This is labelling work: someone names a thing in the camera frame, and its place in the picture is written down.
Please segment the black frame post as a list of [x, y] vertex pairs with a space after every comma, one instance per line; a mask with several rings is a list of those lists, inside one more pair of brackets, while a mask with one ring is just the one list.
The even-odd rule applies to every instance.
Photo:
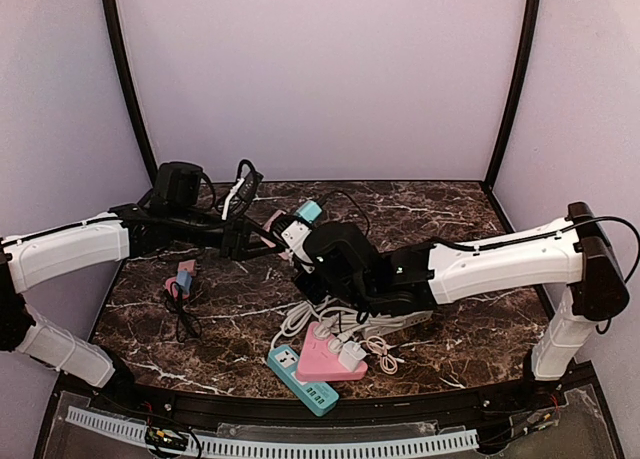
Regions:
[[531, 50], [533, 47], [540, 2], [541, 0], [525, 1], [522, 27], [519, 35], [512, 77], [506, 96], [498, 134], [496, 136], [492, 155], [483, 180], [483, 184], [488, 190], [493, 190], [496, 185], [515, 123], [526, 79]]
[[158, 164], [144, 123], [129, 64], [117, 0], [101, 0], [107, 34], [121, 93], [144, 170], [151, 184], [156, 180]]

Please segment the light pink charger block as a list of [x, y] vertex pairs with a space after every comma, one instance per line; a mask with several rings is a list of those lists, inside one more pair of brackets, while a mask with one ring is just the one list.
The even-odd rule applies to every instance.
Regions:
[[178, 264], [175, 284], [184, 298], [190, 296], [193, 278], [196, 276], [196, 260], [186, 260]]

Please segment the teal power strip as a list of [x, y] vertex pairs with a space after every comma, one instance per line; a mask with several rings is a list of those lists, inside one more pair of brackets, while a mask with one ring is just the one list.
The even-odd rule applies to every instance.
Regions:
[[339, 394], [329, 384], [297, 377], [299, 356], [290, 346], [281, 345], [270, 350], [267, 365], [316, 417], [325, 416], [337, 405]]

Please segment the right black frame post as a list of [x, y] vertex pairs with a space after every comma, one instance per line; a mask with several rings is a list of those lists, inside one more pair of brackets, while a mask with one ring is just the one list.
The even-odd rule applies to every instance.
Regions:
[[496, 136], [492, 155], [483, 180], [483, 184], [488, 190], [493, 190], [496, 185], [515, 123], [526, 79], [531, 50], [533, 47], [540, 2], [541, 0], [525, 1], [522, 27], [519, 35], [512, 77], [506, 96], [498, 134]]

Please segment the white power strip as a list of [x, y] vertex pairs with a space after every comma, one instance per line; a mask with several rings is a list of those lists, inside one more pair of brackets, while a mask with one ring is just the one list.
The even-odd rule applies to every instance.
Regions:
[[432, 311], [422, 311], [395, 317], [380, 315], [371, 318], [361, 334], [364, 338], [371, 336], [382, 337], [424, 323], [431, 318], [432, 314]]

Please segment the teal charger plug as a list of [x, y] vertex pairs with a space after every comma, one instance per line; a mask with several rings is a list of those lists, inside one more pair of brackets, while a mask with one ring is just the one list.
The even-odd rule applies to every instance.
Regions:
[[316, 201], [307, 200], [295, 211], [294, 215], [305, 223], [313, 224], [320, 218], [322, 212], [322, 207]]

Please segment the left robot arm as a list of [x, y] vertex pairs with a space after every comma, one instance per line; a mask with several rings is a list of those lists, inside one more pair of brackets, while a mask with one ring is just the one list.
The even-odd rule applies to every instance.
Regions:
[[253, 163], [240, 161], [229, 191], [206, 207], [197, 202], [212, 184], [203, 168], [186, 162], [160, 165], [152, 188], [136, 203], [92, 218], [1, 242], [1, 349], [25, 354], [56, 371], [103, 389], [129, 380], [114, 354], [49, 321], [27, 305], [25, 292], [40, 283], [96, 264], [157, 252], [174, 241], [214, 247], [243, 261], [277, 252], [283, 244], [246, 215], [263, 180]]

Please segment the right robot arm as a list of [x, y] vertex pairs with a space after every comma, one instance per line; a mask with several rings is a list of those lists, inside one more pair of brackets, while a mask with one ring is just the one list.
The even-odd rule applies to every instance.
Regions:
[[295, 284], [310, 301], [328, 296], [367, 316], [403, 316], [477, 294], [561, 284], [560, 305], [524, 361], [528, 381], [557, 382], [600, 323], [629, 304], [627, 275], [584, 202], [566, 216], [534, 229], [455, 243], [431, 238], [379, 251], [361, 229], [346, 222], [310, 227], [295, 218], [282, 234], [299, 263]]

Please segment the left black frame post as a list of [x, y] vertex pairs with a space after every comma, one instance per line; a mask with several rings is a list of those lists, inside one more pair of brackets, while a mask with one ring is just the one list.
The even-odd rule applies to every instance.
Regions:
[[158, 164], [144, 123], [129, 64], [117, 0], [101, 0], [107, 34], [121, 93], [144, 170], [151, 184], [156, 180]]

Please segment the bright pink plug adapter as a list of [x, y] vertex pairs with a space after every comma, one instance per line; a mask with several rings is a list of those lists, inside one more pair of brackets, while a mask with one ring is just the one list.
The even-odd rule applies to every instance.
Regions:
[[181, 291], [181, 287], [180, 287], [180, 285], [177, 283], [176, 277], [168, 278], [168, 279], [165, 281], [164, 289], [165, 289], [165, 290], [166, 290], [170, 295], [173, 295], [173, 296], [178, 295], [178, 294], [180, 293], [180, 291]]

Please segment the left circuit board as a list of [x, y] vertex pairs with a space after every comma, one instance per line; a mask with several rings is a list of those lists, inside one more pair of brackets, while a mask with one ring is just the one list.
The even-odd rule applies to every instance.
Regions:
[[144, 441], [147, 445], [176, 450], [185, 450], [188, 445], [188, 437], [184, 434], [153, 426], [146, 428]]

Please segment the pink triangular power strip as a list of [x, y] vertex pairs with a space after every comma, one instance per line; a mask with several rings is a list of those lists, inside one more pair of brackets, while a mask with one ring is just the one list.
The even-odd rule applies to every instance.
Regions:
[[340, 382], [356, 381], [363, 379], [365, 372], [348, 372], [339, 363], [338, 352], [333, 352], [330, 345], [339, 344], [340, 341], [322, 326], [320, 322], [312, 322], [306, 331], [304, 344], [301, 350], [297, 377], [308, 382]]

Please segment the white usb charger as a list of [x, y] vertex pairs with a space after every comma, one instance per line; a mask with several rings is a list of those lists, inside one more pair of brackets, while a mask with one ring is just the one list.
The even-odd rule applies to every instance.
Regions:
[[343, 345], [338, 361], [348, 372], [365, 372], [367, 370], [366, 355], [366, 351], [358, 342], [348, 341]]

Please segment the pink cube socket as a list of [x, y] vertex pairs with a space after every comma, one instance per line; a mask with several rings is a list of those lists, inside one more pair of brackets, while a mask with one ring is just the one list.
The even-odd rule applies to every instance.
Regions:
[[[270, 232], [275, 237], [282, 239], [282, 232], [290, 224], [288, 220], [279, 219], [281, 216], [284, 216], [284, 215], [286, 215], [286, 212], [284, 210], [281, 210], [281, 209], [276, 210], [274, 214], [265, 222], [265, 224], [263, 225], [263, 229], [267, 232]], [[269, 248], [276, 247], [276, 244], [271, 242], [270, 240], [263, 239], [263, 242], [265, 242], [265, 244]], [[291, 253], [289, 252], [288, 249], [285, 249], [284, 252], [280, 252], [279, 256], [281, 259], [285, 261], [291, 260]]]

